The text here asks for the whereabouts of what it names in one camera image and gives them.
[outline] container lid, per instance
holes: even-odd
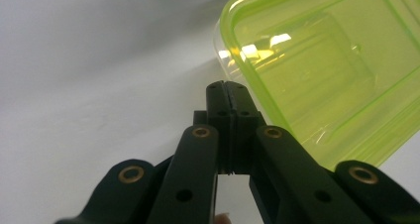
[[[326,168],[380,165],[420,129],[420,0],[231,0],[220,34],[225,66]]]

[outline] white background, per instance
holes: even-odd
[[[227,0],[0,0],[0,223],[75,216],[110,167],[171,156],[205,87]],[[420,199],[420,135],[382,169]],[[245,176],[217,212],[262,223]]]

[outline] green plastic container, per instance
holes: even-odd
[[[420,129],[420,0],[231,0],[219,28],[228,75],[322,166],[378,166]]]

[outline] screw hole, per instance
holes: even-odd
[[[264,133],[266,136],[271,137],[271,138],[280,138],[281,137],[281,132],[277,129],[274,128],[267,128],[264,130]]]
[[[210,130],[207,128],[196,128],[192,131],[192,135],[198,138],[205,138],[210,136]]]
[[[182,189],[176,194],[176,200],[187,202],[192,199],[192,192],[189,189]]]
[[[328,192],[322,190],[315,191],[315,197],[322,202],[331,202],[332,200],[331,195]]]
[[[376,174],[367,168],[362,167],[351,167],[349,168],[349,174],[356,180],[366,184],[376,184],[379,182]]]
[[[123,183],[133,183],[140,180],[145,175],[145,170],[141,167],[130,166],[124,168],[118,174],[118,179]]]

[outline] translucent plastic box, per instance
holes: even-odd
[[[219,28],[231,79],[326,168],[420,129],[420,0],[231,0]]]

